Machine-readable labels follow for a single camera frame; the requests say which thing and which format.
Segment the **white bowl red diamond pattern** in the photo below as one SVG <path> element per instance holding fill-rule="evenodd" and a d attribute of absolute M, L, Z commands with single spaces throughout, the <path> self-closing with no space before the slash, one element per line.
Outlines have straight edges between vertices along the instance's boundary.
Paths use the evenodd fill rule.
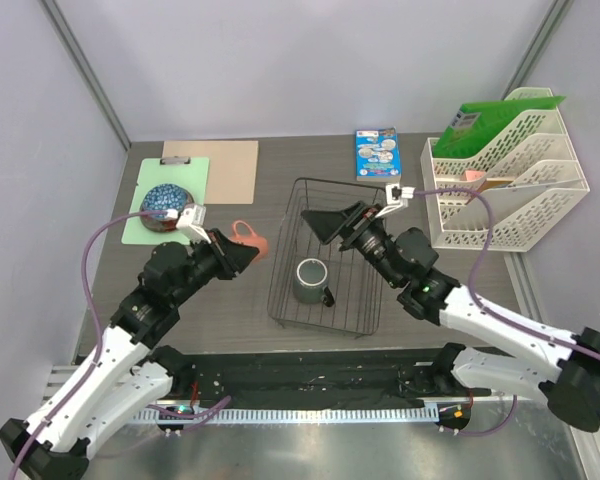
<path fill-rule="evenodd" d="M 184 208 L 192 202 L 190 193 L 173 183 L 163 183 L 151 188 L 141 203 L 141 210 L 147 212 L 143 219 L 166 222 L 177 220 Z"/>

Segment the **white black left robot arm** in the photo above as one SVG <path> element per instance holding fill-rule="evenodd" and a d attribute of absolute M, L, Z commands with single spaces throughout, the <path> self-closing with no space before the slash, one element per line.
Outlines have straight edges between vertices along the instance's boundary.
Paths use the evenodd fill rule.
<path fill-rule="evenodd" d="M 160 346 L 179 308 L 213 279 L 231 280 L 258 256 L 211 229 L 204 241 L 155 247 L 92 352 L 54 396 L 25 420 L 10 419 L 0 441 L 12 471 L 31 479 L 79 479 L 102 446 L 136 413 L 164 397 L 185 397 L 192 369 Z"/>

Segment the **pink dotted ceramic mug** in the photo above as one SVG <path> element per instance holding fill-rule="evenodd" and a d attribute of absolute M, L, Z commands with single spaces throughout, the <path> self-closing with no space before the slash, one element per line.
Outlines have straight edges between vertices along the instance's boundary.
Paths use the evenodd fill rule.
<path fill-rule="evenodd" d="M 258 255 L 254 258 L 253 263 L 257 263 L 264 259 L 269 252 L 268 240 L 257 233 L 255 229 L 244 220 L 236 220 L 232 224 L 232 236 L 230 240 L 240 245 L 256 248 Z"/>

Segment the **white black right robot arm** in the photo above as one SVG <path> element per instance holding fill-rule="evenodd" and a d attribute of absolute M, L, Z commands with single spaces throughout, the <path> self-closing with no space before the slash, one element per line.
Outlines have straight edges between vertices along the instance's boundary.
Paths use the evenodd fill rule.
<path fill-rule="evenodd" d="M 305 209 L 302 219 L 319 242 L 354 249 L 394 289 L 412 317 L 464 332 L 498 349 L 480 354 L 465 346 L 443 350 L 431 371 L 437 391 L 490 389 L 532 399 L 584 432 L 600 429 L 600 332 L 551 327 L 479 296 L 435 266 L 438 253 L 411 227 L 390 235 L 377 205 L 358 201 L 336 211 Z"/>

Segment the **red floral plate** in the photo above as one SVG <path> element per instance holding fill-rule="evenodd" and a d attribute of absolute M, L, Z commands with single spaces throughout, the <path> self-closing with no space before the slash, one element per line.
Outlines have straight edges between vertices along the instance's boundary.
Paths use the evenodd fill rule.
<path fill-rule="evenodd" d="M 177 223 L 184 211 L 167 209 L 164 211 L 151 211 L 140 217 L 142 225 L 154 233 L 171 233 L 177 230 Z"/>

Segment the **grey ceramic mug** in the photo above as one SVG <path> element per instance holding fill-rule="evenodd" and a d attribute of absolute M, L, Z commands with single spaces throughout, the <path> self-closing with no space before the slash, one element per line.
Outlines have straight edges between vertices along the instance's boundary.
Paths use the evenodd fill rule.
<path fill-rule="evenodd" d="M 295 299 L 306 305 L 333 307 L 335 298 L 329 288 L 329 271 L 317 258 L 305 258 L 295 267 L 292 281 Z"/>

